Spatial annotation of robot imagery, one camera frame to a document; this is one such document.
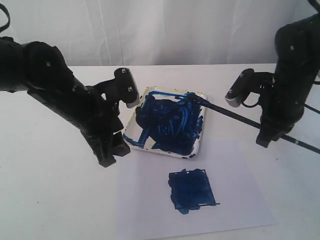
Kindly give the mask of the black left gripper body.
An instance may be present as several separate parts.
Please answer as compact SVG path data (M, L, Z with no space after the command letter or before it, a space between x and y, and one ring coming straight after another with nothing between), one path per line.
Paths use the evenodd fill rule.
M119 118L119 103L103 99L93 86L76 84L74 93L79 97L76 102L79 113L74 126L90 141L97 141L102 153L110 153L114 134L124 127Z

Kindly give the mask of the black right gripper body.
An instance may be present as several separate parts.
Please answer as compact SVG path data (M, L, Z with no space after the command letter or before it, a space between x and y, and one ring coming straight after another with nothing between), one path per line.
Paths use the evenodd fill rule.
M293 128L304 114L305 79L300 76L284 81L273 78L262 87L258 102L262 108L260 128L270 128L273 133Z

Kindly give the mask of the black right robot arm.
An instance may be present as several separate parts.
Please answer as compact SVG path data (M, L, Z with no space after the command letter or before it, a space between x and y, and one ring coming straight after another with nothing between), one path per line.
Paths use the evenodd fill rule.
M304 114L320 70L320 15L281 27L275 35L275 50L273 77L259 97L262 114L256 143L265 148L289 133Z

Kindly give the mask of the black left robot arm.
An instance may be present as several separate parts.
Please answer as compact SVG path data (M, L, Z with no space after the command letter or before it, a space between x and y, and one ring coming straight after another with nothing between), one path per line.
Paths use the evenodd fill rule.
M119 119L119 102L131 104L137 98L127 68L116 69L111 80L83 85L57 47L39 41L19 44L11 37L2 37L0 89L27 92L79 129L103 167L130 152Z

